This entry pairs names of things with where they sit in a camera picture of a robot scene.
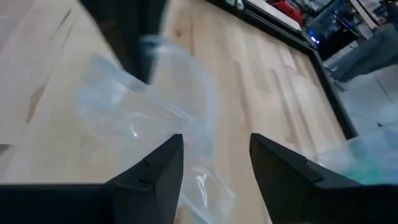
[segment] gray pants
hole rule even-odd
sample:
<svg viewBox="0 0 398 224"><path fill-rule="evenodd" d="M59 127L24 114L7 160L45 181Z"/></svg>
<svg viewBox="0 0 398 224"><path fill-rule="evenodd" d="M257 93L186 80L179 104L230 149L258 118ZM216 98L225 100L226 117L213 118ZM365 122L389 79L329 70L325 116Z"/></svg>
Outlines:
<svg viewBox="0 0 398 224"><path fill-rule="evenodd" d="M347 82L398 62L398 32L392 24L385 24L369 39L342 56L333 67L331 77Z"/></svg>

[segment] table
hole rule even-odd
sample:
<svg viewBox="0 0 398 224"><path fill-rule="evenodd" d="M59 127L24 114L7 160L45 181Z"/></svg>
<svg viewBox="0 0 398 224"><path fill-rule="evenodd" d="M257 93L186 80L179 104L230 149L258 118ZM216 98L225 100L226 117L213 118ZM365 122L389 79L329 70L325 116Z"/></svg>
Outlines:
<svg viewBox="0 0 398 224"><path fill-rule="evenodd" d="M72 0L3 0L0 8L1 182L103 182L118 174L111 161L123 155L88 134L75 111L88 59L116 63L93 22ZM164 36L218 87L215 168L237 196L230 223L267 223L250 133L302 154L345 141L308 57L203 0L170 0L164 21Z"/></svg>

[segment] red object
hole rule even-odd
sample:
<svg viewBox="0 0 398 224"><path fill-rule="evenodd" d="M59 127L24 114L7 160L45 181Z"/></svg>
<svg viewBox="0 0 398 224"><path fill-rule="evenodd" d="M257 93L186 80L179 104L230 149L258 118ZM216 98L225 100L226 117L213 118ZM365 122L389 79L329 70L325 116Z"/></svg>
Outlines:
<svg viewBox="0 0 398 224"><path fill-rule="evenodd" d="M271 6L274 6L279 11L283 12L286 16L294 19L296 22L300 24L300 26L304 23L304 16L298 10L295 9L292 5L289 4L286 0L281 0L279 2L270 3Z"/></svg>

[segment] plastic wrap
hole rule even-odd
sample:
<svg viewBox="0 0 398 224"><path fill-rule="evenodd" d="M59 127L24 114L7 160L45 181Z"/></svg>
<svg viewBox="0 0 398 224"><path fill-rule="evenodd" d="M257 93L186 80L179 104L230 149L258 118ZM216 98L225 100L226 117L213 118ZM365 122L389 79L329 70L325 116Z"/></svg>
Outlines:
<svg viewBox="0 0 398 224"><path fill-rule="evenodd" d="M156 37L142 41L151 55L153 85L109 61L92 58L78 94L87 130L118 157L118 169L137 163L175 133L184 139L180 203L198 222L226 223L234 195L213 172L216 89L184 49Z"/></svg>
<svg viewBox="0 0 398 224"><path fill-rule="evenodd" d="M398 124L308 158L360 184L398 184Z"/></svg>

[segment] clear plastic bag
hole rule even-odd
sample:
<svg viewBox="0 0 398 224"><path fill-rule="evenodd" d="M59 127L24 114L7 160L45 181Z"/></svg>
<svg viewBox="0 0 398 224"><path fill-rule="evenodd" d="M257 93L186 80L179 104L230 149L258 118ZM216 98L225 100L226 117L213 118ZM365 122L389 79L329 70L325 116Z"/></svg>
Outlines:
<svg viewBox="0 0 398 224"><path fill-rule="evenodd" d="M398 184L398 124L308 158L360 184Z"/></svg>
<svg viewBox="0 0 398 224"><path fill-rule="evenodd" d="M146 37L153 85L145 85L101 57L82 76L79 115L87 130L115 151L120 172L175 133L184 138L180 203L198 222L226 223L234 194L213 171L216 89L210 76L180 47Z"/></svg>

